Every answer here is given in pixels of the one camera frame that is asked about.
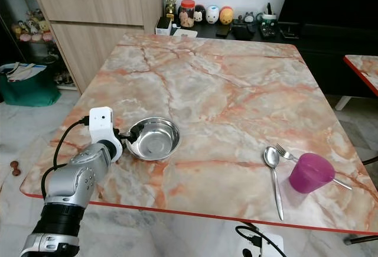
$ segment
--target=spoon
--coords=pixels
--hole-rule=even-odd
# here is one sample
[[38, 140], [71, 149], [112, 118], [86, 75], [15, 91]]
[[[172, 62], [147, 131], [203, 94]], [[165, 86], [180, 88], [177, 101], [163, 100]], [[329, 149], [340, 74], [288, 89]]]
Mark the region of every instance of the spoon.
[[282, 198], [281, 198], [281, 191], [279, 189], [276, 167], [279, 163], [279, 154], [278, 151], [274, 147], [267, 147], [264, 151], [264, 161], [265, 164], [271, 168], [274, 177], [274, 192], [276, 196], [276, 204], [278, 215], [281, 220], [284, 220], [284, 211], [282, 208]]

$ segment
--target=purple plastic cup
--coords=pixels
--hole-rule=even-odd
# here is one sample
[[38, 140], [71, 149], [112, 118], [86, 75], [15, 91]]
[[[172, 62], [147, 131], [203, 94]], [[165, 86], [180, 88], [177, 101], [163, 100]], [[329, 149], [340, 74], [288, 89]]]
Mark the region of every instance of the purple plastic cup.
[[323, 157], [306, 153], [301, 155], [289, 181], [296, 191], [310, 193], [326, 185], [335, 178], [335, 169]]

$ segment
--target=stainless steel bowl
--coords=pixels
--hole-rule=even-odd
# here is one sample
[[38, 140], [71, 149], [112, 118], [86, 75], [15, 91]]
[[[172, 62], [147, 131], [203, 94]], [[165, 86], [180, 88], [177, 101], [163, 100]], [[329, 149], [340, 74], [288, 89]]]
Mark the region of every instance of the stainless steel bowl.
[[180, 132], [175, 123], [161, 118], [146, 118], [130, 128], [139, 130], [136, 141], [126, 141], [128, 150], [137, 158], [158, 161], [169, 157], [180, 143]]

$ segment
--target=tiled floor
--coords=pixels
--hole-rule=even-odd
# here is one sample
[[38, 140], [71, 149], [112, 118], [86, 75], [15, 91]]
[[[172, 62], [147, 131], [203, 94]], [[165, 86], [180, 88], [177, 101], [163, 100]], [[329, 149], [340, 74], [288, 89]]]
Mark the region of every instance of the tiled floor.
[[[39, 219], [43, 201], [24, 196], [19, 185], [77, 99], [77, 93], [64, 92], [58, 103], [46, 108], [0, 104], [1, 257], [18, 256]], [[337, 98], [328, 100], [334, 105]], [[352, 99], [337, 116], [346, 122], [362, 159], [378, 151], [377, 100]], [[10, 174], [13, 159], [21, 165], [19, 177]], [[243, 240], [234, 231], [236, 225], [240, 223], [90, 205], [82, 221], [78, 256], [242, 256]], [[347, 235], [341, 233], [258, 226], [283, 237], [288, 257], [378, 256], [378, 242], [346, 246]]]

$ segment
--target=small table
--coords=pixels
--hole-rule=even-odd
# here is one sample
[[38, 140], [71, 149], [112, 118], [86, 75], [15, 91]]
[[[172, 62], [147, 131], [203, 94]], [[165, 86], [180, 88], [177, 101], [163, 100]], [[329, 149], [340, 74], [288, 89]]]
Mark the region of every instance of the small table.
[[[378, 56], [345, 55], [345, 63], [356, 72], [365, 84], [378, 96]], [[349, 102], [351, 96], [343, 96], [335, 106], [342, 110]]]
[[[121, 131], [149, 116], [171, 118], [181, 145], [160, 162], [124, 151], [97, 186], [93, 204], [378, 233], [378, 192], [293, 45], [125, 35], [27, 175], [24, 194], [41, 197], [41, 177], [63, 131], [98, 106], [113, 109]], [[58, 163], [89, 143], [87, 127], [75, 127]], [[288, 183], [294, 163], [281, 159], [280, 221], [271, 171], [262, 159], [276, 143], [296, 156], [322, 155], [353, 191], [329, 183], [299, 194]]]

